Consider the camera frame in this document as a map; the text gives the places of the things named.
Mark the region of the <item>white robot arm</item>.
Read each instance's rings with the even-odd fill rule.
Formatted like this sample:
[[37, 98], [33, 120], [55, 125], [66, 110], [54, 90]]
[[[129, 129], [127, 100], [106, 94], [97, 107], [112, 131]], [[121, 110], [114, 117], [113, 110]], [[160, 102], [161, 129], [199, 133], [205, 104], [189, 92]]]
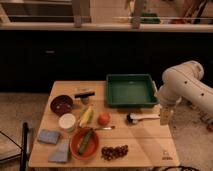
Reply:
[[192, 102], [201, 111], [213, 114], [213, 88], [201, 82], [203, 75], [204, 69], [196, 61], [187, 61], [163, 72], [163, 85], [157, 91], [161, 125], [169, 123], [181, 98]]

